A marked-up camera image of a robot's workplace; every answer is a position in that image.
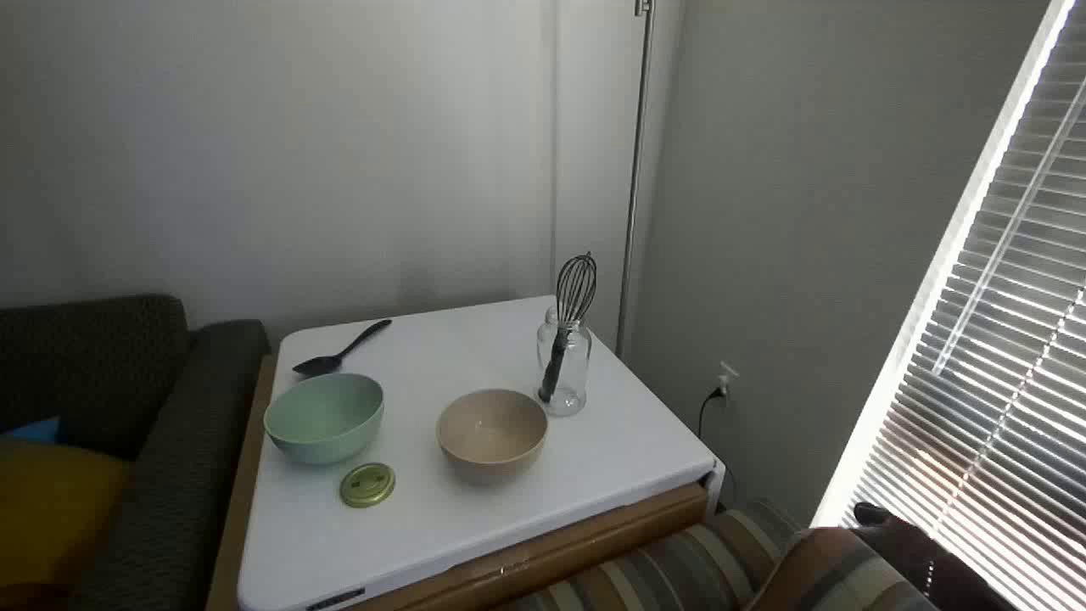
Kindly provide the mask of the black wire whisk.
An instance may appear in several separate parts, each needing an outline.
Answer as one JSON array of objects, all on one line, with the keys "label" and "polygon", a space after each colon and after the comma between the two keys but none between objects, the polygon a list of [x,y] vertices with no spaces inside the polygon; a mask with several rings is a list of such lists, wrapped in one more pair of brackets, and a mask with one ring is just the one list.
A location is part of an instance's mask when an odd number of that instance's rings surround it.
[{"label": "black wire whisk", "polygon": [[598,292],[598,259],[590,251],[568,259],[557,271],[557,295],[550,306],[557,312],[559,334],[555,338],[550,371],[539,372],[537,390],[555,390],[557,366],[564,361],[564,338],[576,321],[585,321],[593,303],[593,292]]}]

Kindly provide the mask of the clear glass jar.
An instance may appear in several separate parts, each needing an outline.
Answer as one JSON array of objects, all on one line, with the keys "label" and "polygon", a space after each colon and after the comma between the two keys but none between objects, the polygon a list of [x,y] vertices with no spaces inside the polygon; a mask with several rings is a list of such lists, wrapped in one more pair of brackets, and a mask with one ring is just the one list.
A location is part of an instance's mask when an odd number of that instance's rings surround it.
[{"label": "clear glass jar", "polygon": [[[557,334],[559,334],[557,312],[548,308],[542,321],[537,329],[539,371],[550,371]],[[537,390],[537,397],[548,403],[548,411],[555,418],[576,414],[586,403],[590,347],[593,347],[593,338],[590,338],[586,325],[576,321],[564,338],[564,361],[557,366],[555,390]]]}]

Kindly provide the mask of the white table board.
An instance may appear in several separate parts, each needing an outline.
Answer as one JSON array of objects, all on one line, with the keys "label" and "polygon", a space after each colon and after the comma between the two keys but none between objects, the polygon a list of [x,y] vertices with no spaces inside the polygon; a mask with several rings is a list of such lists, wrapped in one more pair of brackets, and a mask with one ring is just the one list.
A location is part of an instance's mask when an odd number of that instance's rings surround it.
[{"label": "white table board", "polygon": [[[590,349],[586,403],[550,425],[531,465],[498,480],[460,468],[439,449],[442,411],[489,388],[531,392],[548,308],[537,295],[409,312],[361,341],[346,366],[384,388],[367,454],[387,461],[399,484],[379,506],[350,510],[338,465],[306,468],[266,449],[239,575],[240,611],[372,599],[667,487],[725,482],[725,461],[609,347]],[[288,390],[296,363],[340,352],[377,318],[284,337],[274,382]]]}]

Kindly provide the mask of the beige bowl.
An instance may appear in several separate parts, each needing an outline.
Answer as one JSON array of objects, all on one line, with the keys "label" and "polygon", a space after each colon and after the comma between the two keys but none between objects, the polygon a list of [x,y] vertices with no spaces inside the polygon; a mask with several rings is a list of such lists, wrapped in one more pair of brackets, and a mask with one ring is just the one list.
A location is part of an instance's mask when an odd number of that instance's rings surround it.
[{"label": "beige bowl", "polygon": [[548,411],[521,390],[471,390],[439,418],[439,449],[471,468],[511,468],[531,461],[550,431]]}]

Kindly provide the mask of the black spatula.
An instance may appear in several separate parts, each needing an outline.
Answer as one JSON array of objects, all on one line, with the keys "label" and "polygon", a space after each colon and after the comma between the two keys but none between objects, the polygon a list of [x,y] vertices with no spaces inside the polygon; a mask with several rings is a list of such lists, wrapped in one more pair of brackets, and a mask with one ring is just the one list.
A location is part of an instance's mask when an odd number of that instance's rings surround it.
[{"label": "black spatula", "polygon": [[310,357],[304,363],[296,363],[293,371],[298,378],[324,378],[324,372],[338,372],[344,366],[344,361],[367,341],[372,337],[384,334],[392,325],[392,318],[377,318],[372,321],[361,337],[353,337],[340,352],[327,352],[327,357]]}]

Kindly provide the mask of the green round jar lid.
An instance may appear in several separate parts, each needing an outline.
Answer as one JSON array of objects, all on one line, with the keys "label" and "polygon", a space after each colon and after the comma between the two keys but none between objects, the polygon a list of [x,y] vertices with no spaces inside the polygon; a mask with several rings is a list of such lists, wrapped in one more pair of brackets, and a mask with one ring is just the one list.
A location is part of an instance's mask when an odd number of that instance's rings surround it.
[{"label": "green round jar lid", "polygon": [[379,506],[399,484],[387,461],[365,461],[340,480],[340,502],[350,510]]}]

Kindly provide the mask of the mint green bowl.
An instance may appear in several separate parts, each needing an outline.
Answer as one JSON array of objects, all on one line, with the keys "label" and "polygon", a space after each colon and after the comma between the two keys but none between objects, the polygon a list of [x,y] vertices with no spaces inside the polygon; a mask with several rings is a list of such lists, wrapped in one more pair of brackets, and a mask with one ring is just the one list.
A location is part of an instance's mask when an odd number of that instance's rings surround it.
[{"label": "mint green bowl", "polygon": [[384,388],[365,372],[310,378],[266,411],[266,433],[298,465],[338,465],[367,452],[384,421]]}]

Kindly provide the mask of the thin metal pole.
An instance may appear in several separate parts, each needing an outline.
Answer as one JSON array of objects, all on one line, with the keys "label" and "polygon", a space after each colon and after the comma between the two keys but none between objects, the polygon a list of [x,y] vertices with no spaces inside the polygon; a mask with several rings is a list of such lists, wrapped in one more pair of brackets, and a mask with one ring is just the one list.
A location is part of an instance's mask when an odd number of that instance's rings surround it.
[{"label": "thin metal pole", "polygon": [[640,22],[640,70],[636,70],[636,121],[633,121],[633,163],[628,163],[628,205],[624,205],[624,259],[623,259],[623,295],[619,295],[619,338],[614,352],[628,349],[628,321],[633,321],[633,282],[636,282],[636,229],[640,229],[640,175],[642,175],[642,133],[646,133],[646,70],[652,54],[652,3],[633,0]]}]

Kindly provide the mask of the dark grey sofa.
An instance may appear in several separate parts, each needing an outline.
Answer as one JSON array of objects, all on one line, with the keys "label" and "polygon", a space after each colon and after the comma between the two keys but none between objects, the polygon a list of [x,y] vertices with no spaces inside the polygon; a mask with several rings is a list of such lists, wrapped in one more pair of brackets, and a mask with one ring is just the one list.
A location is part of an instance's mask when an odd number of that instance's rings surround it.
[{"label": "dark grey sofa", "polygon": [[187,325],[175,295],[0,312],[5,425],[133,465],[71,611],[200,611],[269,357],[257,318]]}]

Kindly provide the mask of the white window blinds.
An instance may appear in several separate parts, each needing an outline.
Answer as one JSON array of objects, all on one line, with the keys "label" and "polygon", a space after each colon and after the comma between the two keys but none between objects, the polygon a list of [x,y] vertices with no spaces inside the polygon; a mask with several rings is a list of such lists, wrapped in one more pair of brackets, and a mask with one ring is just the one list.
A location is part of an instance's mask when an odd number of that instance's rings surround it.
[{"label": "white window blinds", "polygon": [[816,518],[855,502],[1086,611],[1086,0],[1048,0]]}]

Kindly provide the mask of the blue cushion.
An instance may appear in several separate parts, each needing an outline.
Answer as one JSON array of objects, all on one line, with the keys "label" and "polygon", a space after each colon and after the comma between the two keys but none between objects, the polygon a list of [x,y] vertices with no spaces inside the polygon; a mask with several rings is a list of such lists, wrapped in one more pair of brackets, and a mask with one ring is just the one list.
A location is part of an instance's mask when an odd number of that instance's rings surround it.
[{"label": "blue cushion", "polygon": [[42,418],[42,421],[28,421],[28,425],[11,426],[0,437],[56,444],[58,431],[62,431],[62,418]]}]

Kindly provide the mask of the yellow cushion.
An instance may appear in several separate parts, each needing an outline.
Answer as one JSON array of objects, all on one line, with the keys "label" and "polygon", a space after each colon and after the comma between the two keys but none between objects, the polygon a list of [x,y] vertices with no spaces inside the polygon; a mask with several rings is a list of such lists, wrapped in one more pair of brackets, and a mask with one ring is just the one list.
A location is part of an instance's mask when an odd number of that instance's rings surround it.
[{"label": "yellow cushion", "polygon": [[76,444],[0,441],[0,587],[71,587],[133,465]]}]

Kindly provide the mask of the white wall outlet plug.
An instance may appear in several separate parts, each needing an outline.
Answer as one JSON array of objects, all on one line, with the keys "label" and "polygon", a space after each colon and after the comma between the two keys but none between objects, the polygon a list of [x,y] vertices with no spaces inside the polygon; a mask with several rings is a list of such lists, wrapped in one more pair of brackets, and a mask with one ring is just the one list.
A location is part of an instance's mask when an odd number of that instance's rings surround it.
[{"label": "white wall outlet plug", "polygon": [[719,361],[719,363],[715,363],[715,390],[719,390],[725,397],[729,397],[729,390],[735,390],[736,381],[739,381],[739,371],[729,366],[726,361]]}]

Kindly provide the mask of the wooden table frame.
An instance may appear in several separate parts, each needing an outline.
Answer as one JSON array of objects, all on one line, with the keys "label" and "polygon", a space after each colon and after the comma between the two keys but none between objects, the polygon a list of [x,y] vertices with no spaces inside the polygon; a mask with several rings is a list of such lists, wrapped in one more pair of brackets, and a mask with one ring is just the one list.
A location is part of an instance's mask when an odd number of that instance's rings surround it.
[{"label": "wooden table frame", "polygon": [[[252,392],[252,414],[244,425],[240,458],[235,468],[235,487],[204,611],[240,611],[239,575],[247,538],[257,458],[266,449],[262,414],[269,411],[273,388],[274,361],[266,357]],[[539,532],[515,547],[471,555],[445,575],[415,581],[401,589],[372,599],[350,598],[344,611],[439,611],[442,604],[447,604],[451,611],[489,609],[507,598],[542,587],[557,578],[568,578],[575,570],[585,570],[598,559],[609,559],[614,553],[636,550],[672,529],[683,529],[703,517],[705,502],[710,491],[701,482],[677,484],[642,502],[628,502],[590,518],[570,523],[564,529]]]}]

